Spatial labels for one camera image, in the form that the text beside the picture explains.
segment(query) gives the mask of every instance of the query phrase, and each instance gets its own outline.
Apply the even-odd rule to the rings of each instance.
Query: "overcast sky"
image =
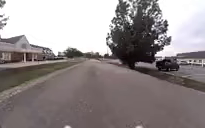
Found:
[[[6,0],[10,17],[2,37],[26,35],[54,53],[68,46],[107,52],[106,34],[118,0]],[[171,45],[159,55],[205,50],[205,0],[160,0]]]

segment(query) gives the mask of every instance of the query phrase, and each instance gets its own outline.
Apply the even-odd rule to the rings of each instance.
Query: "grass lawn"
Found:
[[[59,62],[0,71],[0,92],[79,62]]]
[[[180,76],[174,76],[174,75],[167,74],[167,73],[155,70],[155,69],[136,67],[135,70],[138,72],[156,77],[158,79],[168,81],[170,83],[178,84],[178,85],[181,85],[181,86],[184,86],[187,88],[192,88],[195,90],[205,92],[205,83],[203,83],[203,82],[199,82],[196,80],[192,80],[192,79],[184,78],[184,77],[180,77]]]

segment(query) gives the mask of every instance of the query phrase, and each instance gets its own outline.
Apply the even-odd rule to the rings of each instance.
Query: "building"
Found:
[[[177,54],[177,58],[179,61],[205,66],[205,51],[179,53]]]
[[[58,57],[64,57],[65,53],[64,52],[58,52]]]
[[[30,44],[25,35],[0,39],[0,63],[44,60],[53,55],[49,48]]]

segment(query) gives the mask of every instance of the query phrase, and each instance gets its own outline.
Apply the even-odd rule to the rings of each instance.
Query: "curb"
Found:
[[[25,91],[25,90],[27,90],[27,89],[29,89],[29,88],[31,88],[31,87],[33,87],[33,86],[35,86],[35,85],[43,83],[46,80],[48,80],[48,79],[50,79],[50,78],[52,78],[52,77],[54,77],[56,75],[59,75],[59,74],[65,72],[65,71],[73,69],[73,68],[79,66],[80,64],[82,64],[82,63],[75,64],[75,65],[70,66],[70,67],[65,68],[65,69],[57,70],[57,71],[49,73],[49,74],[47,74],[45,76],[41,76],[39,78],[27,81],[27,82],[25,82],[25,83],[23,83],[21,85],[18,85],[18,86],[14,87],[14,88],[5,90],[3,92],[0,92],[0,103],[5,101],[5,100],[7,100],[7,99],[9,99],[9,98],[11,98],[11,97],[13,97],[13,96],[15,96],[15,95],[17,95],[17,94],[19,94],[19,93],[21,93],[21,92],[23,92],[23,91]]]

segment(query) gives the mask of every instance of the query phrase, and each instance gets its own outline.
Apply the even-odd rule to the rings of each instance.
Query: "parked car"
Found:
[[[176,70],[176,71],[178,71],[180,68],[177,61],[172,60],[172,59],[163,59],[163,60],[157,61],[156,67],[158,68],[159,71],[160,70],[166,70],[166,71]]]
[[[189,65],[187,61],[179,61],[178,64],[179,65]]]

